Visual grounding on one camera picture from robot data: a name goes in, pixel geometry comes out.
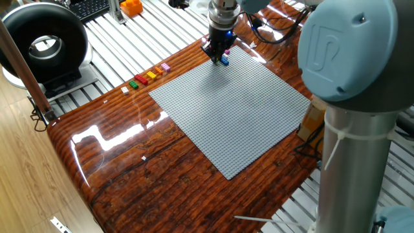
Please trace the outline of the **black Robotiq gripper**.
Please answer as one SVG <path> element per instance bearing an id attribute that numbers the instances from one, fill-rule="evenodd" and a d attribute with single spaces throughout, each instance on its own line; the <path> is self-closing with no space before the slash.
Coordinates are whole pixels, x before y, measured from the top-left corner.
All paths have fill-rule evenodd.
<path id="1" fill-rule="evenodd" d="M 221 63 L 229 63 L 229 48 L 234 44 L 237 35 L 230 30 L 219 30 L 212 26 L 209 27 L 209 39 L 202 42 L 201 50 L 216 64 L 217 58 L 214 52 L 223 52 L 219 61 Z"/>

